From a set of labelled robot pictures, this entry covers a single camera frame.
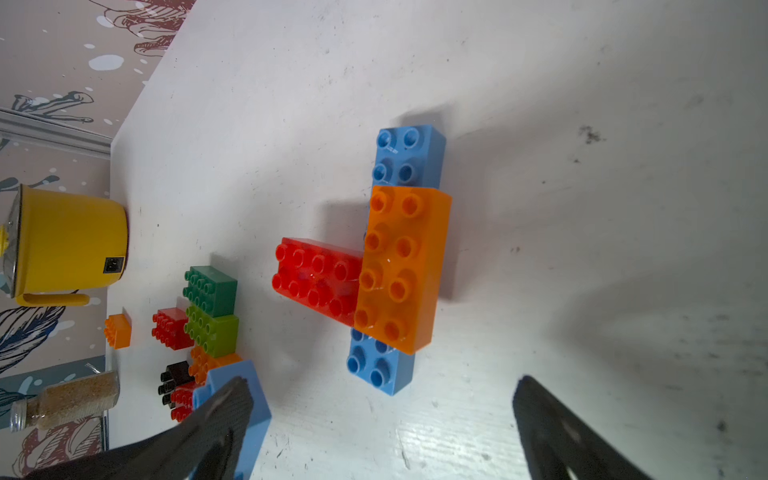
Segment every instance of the dark green lego brick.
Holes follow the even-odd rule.
[[[187,316],[190,321],[184,325],[184,332],[205,353],[213,358],[235,353],[237,327],[240,325],[236,315],[212,317],[195,305],[189,305]]]
[[[212,266],[192,266],[184,273],[187,286],[182,294],[210,316],[235,312],[237,280]]]

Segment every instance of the blue lego brick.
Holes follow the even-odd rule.
[[[376,137],[373,184],[440,188],[445,137],[432,125],[383,128]]]
[[[246,360],[210,370],[205,385],[195,389],[192,393],[192,408],[197,409],[218,389],[236,376],[243,377],[248,382],[248,389],[251,397],[253,397],[253,411],[250,413],[250,422],[248,422],[248,429],[245,431],[243,448],[240,450],[240,458],[237,459],[237,467],[235,468],[235,479],[248,480],[253,466],[256,464],[256,458],[259,456],[261,444],[264,443],[266,429],[272,420],[272,413],[266,404],[266,397],[261,389],[259,376],[256,374],[253,362]]]
[[[346,368],[387,395],[395,395],[411,382],[414,358],[352,329]]]

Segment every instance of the stacked lego bricks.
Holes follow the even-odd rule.
[[[234,353],[240,325],[234,315],[237,280],[211,266],[192,266],[184,279],[183,294],[191,302],[184,332],[213,358]]]
[[[275,291],[353,326],[347,369],[389,395],[432,341],[452,202],[438,190],[444,155],[431,125],[382,129],[364,251],[293,238],[276,249]]]

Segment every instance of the red lego brick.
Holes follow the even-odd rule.
[[[304,238],[283,238],[272,287],[344,325],[354,323],[362,252]]]
[[[170,401],[173,408],[170,411],[170,418],[181,422],[192,413],[192,392],[197,388],[194,382],[185,383],[170,394]]]
[[[157,325],[152,329],[152,336],[174,350],[186,349],[194,345],[194,340],[184,333],[184,325],[189,319],[183,310],[166,308],[158,310],[152,316]]]
[[[180,406],[170,411],[170,419],[182,422],[192,413],[192,407]]]

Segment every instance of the dark stain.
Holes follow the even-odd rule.
[[[693,108],[698,107],[704,103],[704,96],[701,94],[695,94],[693,97],[688,99],[688,102],[683,106],[684,110],[691,110]]]
[[[596,131],[589,125],[582,125],[578,129],[578,136],[579,137],[586,137],[584,142],[589,145],[593,143],[597,143],[598,141],[605,141],[605,138],[603,138],[600,135],[599,131]]]

